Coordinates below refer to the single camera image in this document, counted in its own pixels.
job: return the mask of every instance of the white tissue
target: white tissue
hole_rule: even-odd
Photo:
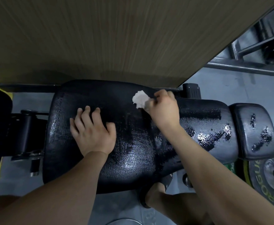
[[[144,108],[145,102],[150,98],[144,91],[138,91],[132,98],[134,104],[136,104],[136,109]]]

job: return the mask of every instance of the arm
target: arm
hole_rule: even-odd
[[[158,91],[146,111],[169,140],[216,224],[274,224],[274,206],[229,171],[180,126],[172,92]]]
[[[78,109],[71,133],[84,158],[69,172],[0,211],[0,224],[87,224],[98,178],[116,141],[114,123],[104,127],[100,109]]]

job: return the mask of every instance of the wood grain surface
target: wood grain surface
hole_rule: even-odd
[[[177,87],[274,0],[0,0],[0,83]]]

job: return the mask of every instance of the left hand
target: left hand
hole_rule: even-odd
[[[116,142],[116,128],[112,122],[107,122],[107,129],[104,127],[100,116],[100,109],[92,112],[92,120],[89,116],[90,106],[77,111],[76,118],[70,119],[71,134],[74,137],[83,156],[91,151],[100,151],[108,154],[113,151]]]

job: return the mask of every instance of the finger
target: finger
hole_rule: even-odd
[[[149,99],[148,101],[145,102],[144,104],[144,110],[147,113],[150,113],[150,110],[155,106],[155,100],[154,99]]]
[[[85,125],[85,128],[93,126],[89,114],[90,114],[90,106],[86,106],[85,111],[82,113],[82,121]]]
[[[104,126],[102,122],[102,118],[100,116],[100,109],[98,107],[95,109],[94,112],[92,112],[91,116],[92,116],[92,121],[94,125]]]
[[[108,130],[110,136],[112,136],[113,139],[116,140],[116,127],[115,127],[115,124],[113,122],[107,122],[106,126],[107,126],[107,130]]]
[[[72,134],[73,138],[76,138],[79,135],[79,132],[76,128],[75,120],[73,118],[70,118],[69,122],[71,124],[71,134]]]
[[[77,116],[75,118],[75,125],[77,127],[77,129],[79,130],[79,132],[83,132],[85,130],[85,126],[82,122],[82,113],[83,113],[83,110],[82,108],[79,108],[78,111],[77,111]]]
[[[174,100],[175,100],[175,98],[174,98],[174,94],[173,94],[173,92],[172,92],[172,91],[168,91],[168,92],[167,92],[167,94],[169,95],[169,97],[170,97],[170,98],[172,98],[172,99],[174,99]]]
[[[167,91],[165,89],[161,89],[159,91],[157,91],[154,96],[156,96],[157,98],[160,97],[160,96],[165,96],[165,95],[168,95],[167,94]]]

